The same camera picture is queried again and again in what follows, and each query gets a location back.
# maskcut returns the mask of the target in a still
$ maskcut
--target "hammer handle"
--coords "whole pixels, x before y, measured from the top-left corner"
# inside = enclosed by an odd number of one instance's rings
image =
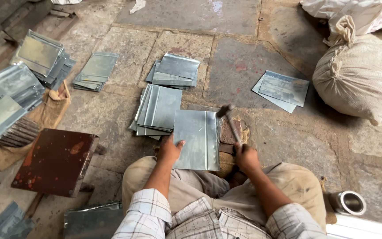
[[[241,137],[238,135],[237,128],[235,128],[235,124],[234,124],[234,121],[232,120],[232,117],[231,117],[229,114],[227,114],[227,115],[226,115],[226,118],[227,118],[227,120],[228,120],[229,127],[230,127],[231,130],[232,130],[232,134],[233,134],[234,137],[235,137],[235,141],[237,141],[237,142],[240,144],[240,146],[241,146],[241,145],[242,145],[242,143],[241,143]]]

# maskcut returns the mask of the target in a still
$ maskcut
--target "hammer head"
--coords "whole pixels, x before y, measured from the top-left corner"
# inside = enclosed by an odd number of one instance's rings
[[[233,109],[235,108],[234,105],[229,104],[229,105],[223,105],[220,110],[216,113],[216,117],[222,118],[226,115],[228,115]]]

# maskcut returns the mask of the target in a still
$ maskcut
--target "hammer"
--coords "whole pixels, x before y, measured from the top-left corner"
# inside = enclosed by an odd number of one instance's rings
[[[216,117],[218,118],[222,118],[224,116],[226,116],[226,119],[228,121],[228,124],[229,124],[229,127],[231,127],[231,130],[232,130],[232,134],[234,135],[234,138],[235,140],[240,144],[240,146],[242,145],[241,144],[241,138],[240,136],[238,135],[238,132],[237,132],[237,129],[235,128],[235,125],[234,125],[234,122],[232,121],[232,117],[231,117],[231,111],[235,108],[234,105],[232,104],[229,104],[229,105],[224,105],[220,108],[219,112],[216,113]]]

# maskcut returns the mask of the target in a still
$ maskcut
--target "concrete floor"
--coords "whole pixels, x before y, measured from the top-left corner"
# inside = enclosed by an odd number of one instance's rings
[[[182,108],[232,102],[249,129],[261,164],[290,162],[328,178],[330,192],[353,190],[367,202],[363,218],[382,222],[382,126],[326,106],[312,85],[305,107],[292,114],[250,91],[266,70],[311,79],[327,50],[328,28],[298,0],[154,0],[129,15],[134,2],[84,0],[66,6],[81,18],[61,42],[78,62],[69,75],[72,103],[58,129],[98,134],[107,155],[95,155],[85,177],[96,189],[68,199],[48,196],[34,216],[29,238],[61,238],[63,213],[85,203],[120,200],[125,169],[153,154],[157,142],[127,130],[144,81],[166,52],[201,61],[197,87],[183,92]],[[48,17],[39,31],[51,31]],[[382,38],[382,32],[376,33]],[[120,54],[100,93],[74,90],[71,81],[94,51]],[[15,200],[26,209],[35,193],[11,189],[20,162],[0,172],[0,212]]]

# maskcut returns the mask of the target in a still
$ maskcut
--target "checkered shirt sleeve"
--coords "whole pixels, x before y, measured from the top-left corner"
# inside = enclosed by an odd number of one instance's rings
[[[167,199],[156,189],[134,193],[125,218],[112,239],[165,239],[165,227],[172,225]]]
[[[310,213],[297,203],[277,209],[269,217],[266,227],[275,239],[327,238]]]

